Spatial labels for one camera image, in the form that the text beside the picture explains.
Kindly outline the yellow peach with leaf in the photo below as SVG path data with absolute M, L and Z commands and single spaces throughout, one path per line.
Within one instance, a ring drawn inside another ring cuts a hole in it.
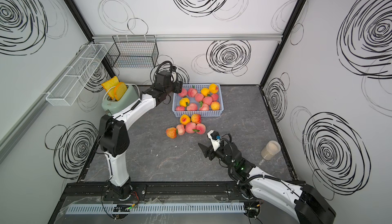
M 188 107 L 188 106 L 190 105 L 190 100 L 189 100 L 189 98 L 187 98 L 187 97 L 182 98 L 182 99 L 179 101 L 179 105 L 180 105 L 180 106 L 183 106 L 183 107 Z

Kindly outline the orange yellow peach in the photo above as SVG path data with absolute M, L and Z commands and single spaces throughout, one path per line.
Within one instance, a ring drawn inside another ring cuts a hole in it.
M 213 101 L 210 105 L 211 110 L 218 111 L 220 110 L 220 103 L 218 101 Z

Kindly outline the pink peach with leaf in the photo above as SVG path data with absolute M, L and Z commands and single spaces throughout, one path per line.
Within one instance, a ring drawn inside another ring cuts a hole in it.
M 202 135 L 206 132 L 206 126 L 202 123 L 196 124 L 196 128 L 194 129 L 194 132 Z

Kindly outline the pale pink peach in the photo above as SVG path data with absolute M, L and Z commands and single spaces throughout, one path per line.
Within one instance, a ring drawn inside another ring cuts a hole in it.
M 185 125 L 183 125 L 183 124 L 177 125 L 176 130 L 177 130 L 177 135 L 180 135 L 180 136 L 182 136 L 186 133 Z

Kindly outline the dark pink peach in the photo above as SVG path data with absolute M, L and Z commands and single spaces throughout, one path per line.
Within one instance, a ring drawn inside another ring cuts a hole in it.
M 183 106 L 177 106 L 175 108 L 175 111 L 185 111 L 185 110 L 186 110 L 186 107 L 183 107 Z

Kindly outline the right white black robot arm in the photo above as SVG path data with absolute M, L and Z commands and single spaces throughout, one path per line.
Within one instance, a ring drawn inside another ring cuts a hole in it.
M 332 224 L 336 212 L 311 185 L 296 185 L 274 177 L 242 156 L 234 143 L 225 139 L 210 146 L 198 144 L 205 158 L 218 158 L 229 177 L 249 199 L 261 199 L 289 214 L 300 224 Z

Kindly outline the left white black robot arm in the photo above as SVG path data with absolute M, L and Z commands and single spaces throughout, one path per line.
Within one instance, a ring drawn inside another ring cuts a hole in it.
M 150 88 L 143 91 L 135 102 L 112 116 L 102 116 L 97 142 L 107 160 L 109 188 L 121 201 L 126 201 L 132 195 L 126 164 L 126 151 L 130 145 L 129 129 L 171 93 L 180 93 L 182 85 L 176 66 L 171 61 L 164 61 L 158 65 Z

